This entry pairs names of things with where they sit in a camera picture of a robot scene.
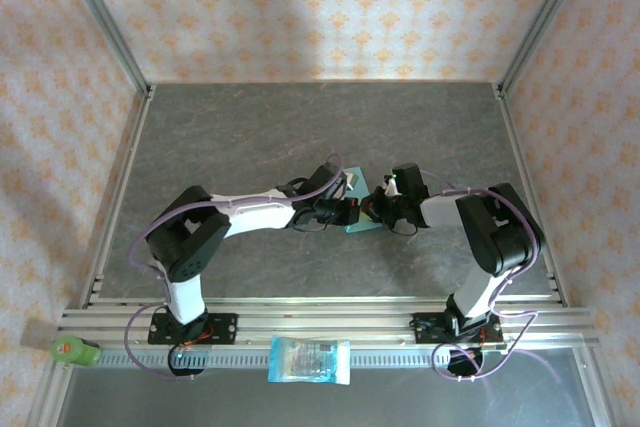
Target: cable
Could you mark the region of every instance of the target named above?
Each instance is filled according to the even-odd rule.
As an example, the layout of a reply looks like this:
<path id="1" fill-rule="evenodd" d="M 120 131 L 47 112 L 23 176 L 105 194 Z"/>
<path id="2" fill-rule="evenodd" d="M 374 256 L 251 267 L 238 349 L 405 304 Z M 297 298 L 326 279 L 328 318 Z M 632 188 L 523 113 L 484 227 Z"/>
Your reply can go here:
<path id="1" fill-rule="evenodd" d="M 403 234 L 402 232 L 398 232 L 397 230 L 393 230 L 391 227 L 389 227 L 389 232 L 399 235 L 400 237 L 413 237 L 414 235 L 416 235 L 418 233 L 418 227 L 416 227 L 415 225 L 413 226 L 413 228 L 415 229 L 413 232 L 411 232 L 410 234 Z"/>
<path id="2" fill-rule="evenodd" d="M 301 229 L 299 227 L 296 227 L 296 225 L 298 225 L 298 224 L 293 224 L 291 226 L 291 228 L 293 230 L 295 230 L 296 232 L 302 232 L 303 234 L 315 234 L 316 232 L 324 232 L 325 230 L 327 230 L 327 225 L 328 224 L 324 224 L 321 229 L 315 229 L 315 230 Z"/>
<path id="3" fill-rule="evenodd" d="M 490 370 L 481 373 L 480 370 L 477 369 L 477 372 L 478 372 L 477 375 L 472 375 L 472 376 L 469 376 L 469 377 L 462 377 L 462 376 L 447 375 L 447 374 L 443 373 L 442 371 L 438 370 L 438 368 L 436 367 L 436 364 L 435 364 L 436 353 L 442 347 L 453 347 L 454 349 L 459 350 L 460 352 L 463 352 L 467 356 L 467 358 L 473 363 L 472 357 L 462 347 L 460 347 L 459 345 L 457 345 L 455 343 L 444 343 L 444 344 L 438 345 L 433 350 L 433 352 L 431 353 L 432 365 L 434 366 L 435 372 L 440 377 L 442 377 L 444 379 L 447 379 L 447 380 L 455 380 L 455 381 L 458 381 L 458 382 L 461 382 L 461 381 L 471 381 L 471 382 L 473 382 L 476 379 L 482 379 L 482 378 L 488 377 L 488 376 L 494 374 L 495 372 L 497 372 L 509 360 L 509 358 L 511 357 L 511 355 L 515 351 L 515 349 L 516 349 L 516 347 L 518 345 L 518 342 L 520 342 L 520 340 L 522 339 L 524 334 L 527 332 L 527 330 L 529 329 L 531 324 L 533 324 L 533 322 L 538 318 L 538 312 L 532 311 L 532 310 L 525 311 L 525 312 L 518 312 L 518 313 L 510 313 L 510 314 L 506 314 L 504 312 L 500 312 L 500 311 L 495 309 L 495 303 L 496 303 L 496 299 L 504 291 L 504 289 L 507 287 L 507 285 L 513 283 L 513 281 L 517 277 L 519 277 L 520 275 L 524 274 L 526 271 L 528 271 L 535 264 L 536 260 L 538 260 L 538 255 L 540 254 L 540 246 L 538 245 L 538 240 L 536 239 L 535 233 L 533 232 L 533 228 L 531 227 L 529 222 L 527 222 L 527 219 L 522 214 L 522 212 L 520 212 L 516 208 L 515 205 L 513 205 L 511 202 L 509 202 L 509 200 L 507 200 L 506 198 L 504 198 L 500 194 L 497 194 L 497 193 L 495 193 L 495 192 L 493 192 L 491 190 L 471 189 L 471 188 L 464 189 L 464 190 L 449 189 L 449 190 L 445 190 L 445 191 L 442 192 L 442 196 L 443 197 L 451 196 L 451 195 L 465 195 L 465 194 L 486 194 L 486 195 L 489 195 L 489 196 L 493 197 L 494 199 L 498 200 L 505 207 L 507 207 L 513 213 L 513 215 L 515 215 L 515 217 L 518 219 L 518 221 L 523 225 L 525 231 L 527 232 L 527 236 L 529 237 L 529 241 L 531 242 L 532 249 L 533 249 L 533 251 L 531 253 L 531 257 L 529 258 L 529 261 L 526 262 L 525 265 L 521 266 L 520 268 L 514 268 L 503 279 L 503 281 L 496 287 L 496 289 L 493 291 L 493 293 L 489 297 L 489 309 L 490 309 L 491 313 L 493 313 L 493 314 L 495 314 L 497 316 L 507 317 L 507 318 L 517 318 L 517 317 L 527 317 L 527 316 L 531 317 L 527 321 L 527 323 L 524 325 L 522 331 L 520 332 L 518 337 L 516 337 L 516 339 L 514 340 L 513 344 L 511 344 L 511 347 L 507 350 L 506 355 Z"/>
<path id="4" fill-rule="evenodd" d="M 532 359 L 535 359 L 537 362 L 540 362 L 543 365 L 543 367 L 545 369 L 547 369 L 547 372 L 549 372 L 551 374 L 551 377 L 553 377 L 553 379 L 556 381 L 556 383 L 558 385 L 562 385 L 563 384 L 562 378 L 560 377 L 560 374 L 558 374 L 558 372 L 556 372 L 556 369 L 553 368 L 553 366 L 549 363 L 548 360 L 543 359 L 542 357 L 540 357 L 535 352 L 531 352 L 529 350 L 518 349 L 518 353 L 519 354 L 524 354 L 527 357 L 531 357 Z M 579 419 L 580 418 L 580 414 L 578 413 L 578 408 L 576 407 L 576 403 L 574 402 L 573 397 L 571 397 L 571 395 L 569 395 L 569 393 L 567 392 L 566 389 L 563 389 L 562 393 L 564 395 L 566 403 L 571 406 L 571 411 L 573 412 L 574 417 Z"/>
<path id="5" fill-rule="evenodd" d="M 241 199 L 235 199 L 235 200 L 206 200 L 206 201 L 193 202 L 191 204 L 183 205 L 183 206 L 180 206 L 180 207 L 178 207 L 176 209 L 173 209 L 173 210 L 167 212 L 164 215 L 161 215 L 156 220 L 151 222 L 151 224 L 146 229 L 144 229 L 142 232 L 140 232 L 136 236 L 136 238 L 133 240 L 133 242 L 129 246 L 129 250 L 127 251 L 127 260 L 128 260 L 128 262 L 131 265 L 133 265 L 135 267 L 138 267 L 140 269 L 150 270 L 155 275 L 159 276 L 160 279 L 163 281 L 163 284 L 164 284 L 164 289 L 165 289 L 165 295 L 167 297 L 167 302 L 171 303 L 171 293 L 169 292 L 169 289 L 168 289 L 168 287 L 166 285 L 165 272 L 162 269 L 160 269 L 159 267 L 157 267 L 157 266 L 154 266 L 154 265 L 151 265 L 151 264 L 147 264 L 145 262 L 141 262 L 141 261 L 139 261 L 139 260 L 137 260 L 135 258 L 135 252 L 136 252 L 138 246 L 142 243 L 142 241 L 144 239 L 147 238 L 147 236 L 149 234 L 151 234 L 151 232 L 156 230 L 158 227 L 160 227 L 165 222 L 173 219 L 174 217 L 176 217 L 176 216 L 178 216 L 178 215 L 180 215 L 180 214 L 182 214 L 184 212 L 188 212 L 190 210 L 195 210 L 195 209 L 201 209 L 201 208 L 204 208 L 204 207 L 220 207 L 220 206 L 230 207 L 230 206 L 234 206 L 234 205 L 252 204 L 252 203 L 258 203 L 258 202 L 277 202 L 277 203 L 281 203 L 281 204 L 291 204 L 293 202 L 300 202 L 302 200 L 307 200 L 307 199 L 310 199 L 312 197 L 315 197 L 316 195 L 321 194 L 322 192 L 327 190 L 329 187 L 331 187 L 336 182 L 336 180 L 338 180 L 338 178 L 342 174 L 342 171 L 344 170 L 344 159 L 338 153 L 333 153 L 329 157 L 327 157 L 327 162 L 333 157 L 336 157 L 338 159 L 338 169 L 336 170 L 336 173 L 333 175 L 333 177 L 331 177 L 331 179 L 325 185 L 323 185 L 322 187 L 317 188 L 316 190 L 314 190 L 312 192 L 309 192 L 308 194 L 298 195 L 298 196 L 295 196 L 295 197 L 251 196 L 251 197 L 243 197 Z"/>
<path id="6" fill-rule="evenodd" d="M 151 375 L 155 375 L 156 377 L 159 377 L 163 380 L 180 381 L 180 380 L 183 380 L 182 377 L 175 377 L 174 375 L 158 372 L 144 365 L 142 362 L 140 362 L 140 360 L 138 360 L 138 358 L 135 355 L 133 355 L 133 351 L 131 350 L 131 346 L 129 345 L 129 334 L 131 333 L 131 327 L 133 326 L 133 322 L 138 318 L 138 316 L 142 314 L 142 312 L 144 312 L 145 310 L 151 309 L 152 307 L 166 307 L 166 305 L 167 304 L 165 304 L 164 302 L 154 302 L 152 304 L 143 305 L 136 311 L 135 314 L 131 316 L 131 318 L 129 319 L 129 322 L 127 322 L 127 326 L 124 329 L 124 350 L 127 352 L 127 355 L 131 359 L 131 362 L 133 362 L 136 366 L 138 366 L 140 369 L 144 370 L 145 372 Z"/>
<path id="7" fill-rule="evenodd" d="M 173 366 L 173 361 L 172 361 L 174 357 L 173 354 L 176 351 L 176 349 L 180 349 L 182 351 L 182 349 L 185 349 L 186 347 L 189 347 L 191 345 L 196 345 L 201 340 L 205 340 L 213 336 L 213 333 L 214 333 L 213 327 L 209 327 L 209 329 L 207 329 L 206 332 L 203 332 L 202 334 L 200 334 L 200 336 L 197 339 L 181 342 L 171 347 L 171 349 L 169 349 L 169 354 L 167 355 L 167 365 L 169 366 L 169 370 L 171 371 L 171 373 L 176 377 L 191 377 L 191 380 L 193 380 L 196 376 L 200 376 L 200 374 L 202 374 L 205 371 L 205 369 L 190 369 L 186 367 L 182 369 L 175 368 Z M 177 357 L 178 358 L 182 357 L 182 353 L 177 355 Z"/>
<path id="8" fill-rule="evenodd" d="M 445 179 L 444 177 L 442 177 L 440 174 L 437 174 L 435 172 L 431 172 L 430 170 L 426 170 L 426 169 L 420 169 L 420 173 L 424 174 L 424 175 L 429 175 L 431 177 L 434 177 L 436 179 L 438 179 L 440 182 L 444 183 L 447 185 L 447 187 L 449 187 L 450 189 L 455 189 L 456 186 L 453 185 L 451 182 L 449 182 L 447 179 Z"/>

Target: green can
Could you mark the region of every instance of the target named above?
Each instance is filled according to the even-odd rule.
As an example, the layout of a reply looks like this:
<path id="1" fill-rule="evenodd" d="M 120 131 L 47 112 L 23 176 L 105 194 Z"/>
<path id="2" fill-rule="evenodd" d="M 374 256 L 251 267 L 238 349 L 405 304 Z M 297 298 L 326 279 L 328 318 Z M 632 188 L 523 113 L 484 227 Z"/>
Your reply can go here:
<path id="1" fill-rule="evenodd" d="M 77 365 L 93 365 L 102 355 L 102 349 L 94 342 L 63 335 L 51 346 L 51 355 L 59 362 Z"/>

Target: blue plastic package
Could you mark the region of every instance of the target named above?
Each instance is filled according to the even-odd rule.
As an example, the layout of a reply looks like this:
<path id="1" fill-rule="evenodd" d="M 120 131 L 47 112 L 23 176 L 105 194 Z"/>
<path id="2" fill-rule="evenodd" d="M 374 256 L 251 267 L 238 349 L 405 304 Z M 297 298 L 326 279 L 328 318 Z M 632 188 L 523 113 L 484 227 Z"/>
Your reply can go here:
<path id="1" fill-rule="evenodd" d="M 348 340 L 271 341 L 269 382 L 317 382 L 349 385 L 351 347 Z"/>

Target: teal block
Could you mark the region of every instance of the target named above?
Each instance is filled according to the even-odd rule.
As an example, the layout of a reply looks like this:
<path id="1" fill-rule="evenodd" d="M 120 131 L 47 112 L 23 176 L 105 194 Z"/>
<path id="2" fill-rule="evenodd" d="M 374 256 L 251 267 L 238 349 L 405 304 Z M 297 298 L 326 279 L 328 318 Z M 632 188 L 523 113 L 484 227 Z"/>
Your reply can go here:
<path id="1" fill-rule="evenodd" d="M 344 171 L 351 172 L 352 174 L 356 174 L 358 176 L 358 181 L 356 182 L 354 189 L 347 192 L 345 197 L 355 197 L 358 200 L 362 200 L 370 194 L 369 187 L 367 187 L 367 182 L 364 180 L 364 175 L 362 174 L 362 170 L 360 169 L 360 167 L 351 167 L 348 169 L 344 169 Z M 360 220 L 353 225 L 347 225 L 344 230 L 347 231 L 347 234 L 353 234 L 355 232 L 364 232 L 365 230 L 377 229 L 378 227 L 382 227 L 382 224 L 371 222 L 364 215 L 360 214 Z"/>

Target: patterned wallpaper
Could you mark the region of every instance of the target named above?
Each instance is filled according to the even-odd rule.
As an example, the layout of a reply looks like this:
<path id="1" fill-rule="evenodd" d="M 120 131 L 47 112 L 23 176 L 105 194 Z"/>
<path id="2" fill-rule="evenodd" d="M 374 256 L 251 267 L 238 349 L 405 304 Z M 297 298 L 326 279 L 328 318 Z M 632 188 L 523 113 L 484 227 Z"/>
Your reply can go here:
<path id="1" fill-rule="evenodd" d="M 542 0 L 106 0 L 151 82 L 497 82 Z"/>
<path id="2" fill-rule="evenodd" d="M 0 425 L 17 427 L 48 359 L 31 347 L 86 278 L 134 89 L 83 0 L 0 5 Z"/>
<path id="3" fill-rule="evenodd" d="M 509 98 L 572 301 L 640 425 L 640 0 L 565 0 Z"/>

